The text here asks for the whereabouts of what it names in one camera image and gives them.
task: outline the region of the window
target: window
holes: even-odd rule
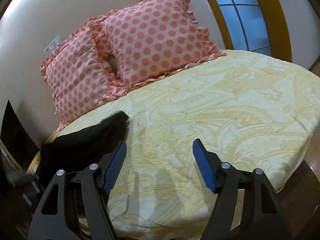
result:
[[[271,56],[266,24],[257,0],[217,0],[234,49]]]

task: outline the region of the yellow bed sheet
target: yellow bed sheet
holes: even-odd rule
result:
[[[196,138],[238,169],[262,168],[276,190],[303,160],[319,123],[320,78],[265,55],[226,52],[109,102],[60,133],[118,110],[130,116],[127,157],[108,202],[119,236],[199,238],[216,195],[193,157]],[[233,227],[242,201],[239,191]]]

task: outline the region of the pillow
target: pillow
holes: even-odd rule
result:
[[[145,0],[112,10],[102,23],[118,74],[130,89],[224,55],[198,28],[190,0]]]
[[[41,65],[60,119],[58,130],[110,100],[127,94],[106,61],[110,48],[101,31],[105,16],[89,18]]]

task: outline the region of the power socket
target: power socket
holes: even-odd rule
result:
[[[57,37],[54,38],[53,41],[48,45],[48,47],[45,48],[43,52],[46,54],[49,54],[54,51],[56,47],[58,47],[62,43],[60,36],[58,35]]]

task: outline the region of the wall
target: wall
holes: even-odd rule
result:
[[[193,15],[199,21],[199,26],[207,27],[210,32],[210,39],[215,42],[219,49],[224,49],[224,43],[217,21],[207,0],[191,0],[189,10],[194,11]]]
[[[279,0],[290,35],[292,62],[309,69],[320,55],[320,20],[308,0]]]
[[[65,39],[87,18],[139,1],[12,0],[0,20],[0,121],[10,100],[39,146],[59,124],[40,75],[40,65],[47,57],[43,50],[58,34]]]

